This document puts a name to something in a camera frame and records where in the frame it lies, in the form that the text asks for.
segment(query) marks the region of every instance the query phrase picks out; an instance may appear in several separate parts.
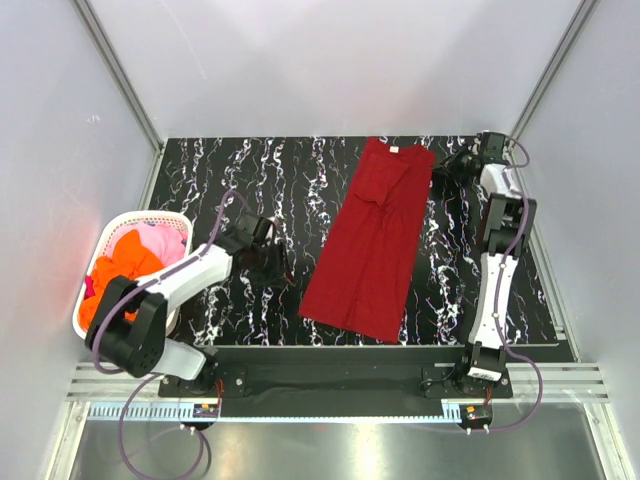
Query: red garment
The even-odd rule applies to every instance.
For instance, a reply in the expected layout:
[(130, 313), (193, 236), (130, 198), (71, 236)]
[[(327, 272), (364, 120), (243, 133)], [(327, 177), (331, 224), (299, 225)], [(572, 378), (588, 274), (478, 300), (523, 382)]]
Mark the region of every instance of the red garment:
[(299, 314), (390, 343), (398, 331), (435, 154), (367, 140)]

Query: white plastic basket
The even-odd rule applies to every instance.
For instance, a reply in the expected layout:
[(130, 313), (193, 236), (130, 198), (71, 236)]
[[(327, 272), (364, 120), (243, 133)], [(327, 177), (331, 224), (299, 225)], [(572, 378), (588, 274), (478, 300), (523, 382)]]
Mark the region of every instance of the white plastic basket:
[[(140, 210), (136, 212), (127, 212), (117, 216), (116, 218), (111, 220), (106, 227), (104, 227), (102, 235), (100, 235), (100, 240), (98, 240), (96, 250), (93, 252), (93, 257), (91, 257), (91, 263), (89, 263), (87, 275), (91, 275), (91, 272), (93, 272), (93, 268), (96, 264), (96, 260), (98, 260), (98, 257), (103, 256), (107, 252), (107, 247), (109, 246), (109, 243), (111, 242), (111, 239), (116, 233), (118, 227), (122, 225), (135, 225), (139, 222), (153, 224), (164, 223), (179, 230), (182, 233), (186, 233), (187, 243), (184, 250), (185, 257), (191, 252), (193, 225), (191, 224), (191, 221), (181, 213), (162, 212), (159, 210)], [(78, 336), (84, 339), (87, 336), (87, 332), (85, 332), (82, 327), (80, 327), (80, 322), (78, 321), (78, 312), (80, 311), (80, 304), (84, 299), (84, 292), (86, 288), (84, 285), (84, 279), (81, 280), (82, 286), (80, 288), (80, 293), (78, 294), (78, 299), (76, 300), (76, 306), (73, 309), (73, 317), (71, 318), (71, 321), (73, 323), (73, 329), (76, 331)], [(167, 334), (171, 333), (171, 331), (175, 327), (177, 316), (178, 309), (175, 309), (167, 317)]]

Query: white wall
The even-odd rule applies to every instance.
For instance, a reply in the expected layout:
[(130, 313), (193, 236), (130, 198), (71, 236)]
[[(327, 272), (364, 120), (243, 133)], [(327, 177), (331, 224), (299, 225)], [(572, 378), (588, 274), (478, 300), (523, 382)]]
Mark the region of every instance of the white wall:
[(159, 134), (509, 130), (579, 0), (92, 0)]
[(640, 3), (600, 2), (523, 141), (526, 185), (585, 360), (640, 472)]
[(0, 45), (0, 470), (32, 479), (83, 348), (83, 272), (152, 152), (72, 2), (0, 2)]

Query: reflective metal surface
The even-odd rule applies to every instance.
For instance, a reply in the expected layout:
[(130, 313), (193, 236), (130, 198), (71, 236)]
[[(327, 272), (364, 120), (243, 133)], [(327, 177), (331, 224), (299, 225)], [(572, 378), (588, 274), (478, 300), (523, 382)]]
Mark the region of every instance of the reflective metal surface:
[[(495, 425), (525, 412), (495, 406)], [(134, 452), (167, 423), (127, 423)], [(73, 479), (134, 478), (121, 463), (115, 422), (87, 422)], [(457, 427), (430, 425), (218, 424), (205, 431), (212, 466), (193, 478), (244, 479), (604, 479), (584, 411), (577, 405), (541, 406), (523, 427), (467, 437)], [(197, 440), (174, 432), (133, 457), (147, 475), (186, 471)]]

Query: black marble table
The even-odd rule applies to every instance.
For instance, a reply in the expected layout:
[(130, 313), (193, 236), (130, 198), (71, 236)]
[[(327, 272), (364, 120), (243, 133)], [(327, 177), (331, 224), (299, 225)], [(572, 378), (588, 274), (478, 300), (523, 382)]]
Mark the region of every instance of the black marble table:
[[(471, 137), (383, 137), (390, 144), (421, 143), (439, 158)], [(194, 222), (194, 245), (204, 243), (222, 194), (235, 188), (250, 207), (275, 216), (286, 238), (296, 285), (254, 288), (244, 277), (212, 286), (184, 304), (173, 337), (209, 345), (375, 345), (363, 335), (297, 315), (322, 245), (345, 198), (364, 137), (170, 139), (151, 209), (184, 213)], [(476, 235), (487, 198), (478, 183), (461, 186), (434, 175), (420, 247), (398, 334), (401, 345), (464, 342), (480, 290)], [(237, 200), (225, 224), (240, 213)], [(557, 339), (533, 258), (515, 271), (508, 338), (527, 344)]]

